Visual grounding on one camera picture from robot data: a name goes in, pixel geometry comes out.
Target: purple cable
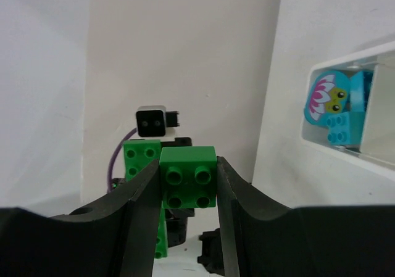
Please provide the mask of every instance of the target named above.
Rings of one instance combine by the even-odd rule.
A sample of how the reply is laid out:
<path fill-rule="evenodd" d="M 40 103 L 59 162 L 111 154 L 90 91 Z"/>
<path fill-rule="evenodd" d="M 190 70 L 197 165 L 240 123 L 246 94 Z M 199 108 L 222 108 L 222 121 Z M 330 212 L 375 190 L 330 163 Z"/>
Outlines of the purple cable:
<path fill-rule="evenodd" d="M 109 168 L 107 169 L 107 193 L 111 192 L 112 190 L 112 170 L 114 169 L 114 164 L 115 160 L 117 160 L 118 154 L 121 151 L 122 144 L 124 141 L 129 140 L 135 133 L 137 132 L 137 128 L 134 128 L 131 130 L 128 134 L 125 135 L 124 138 L 122 138 L 121 142 L 118 144 L 118 146 L 115 148 L 115 151 L 112 153 L 110 162 L 109 162 Z"/>

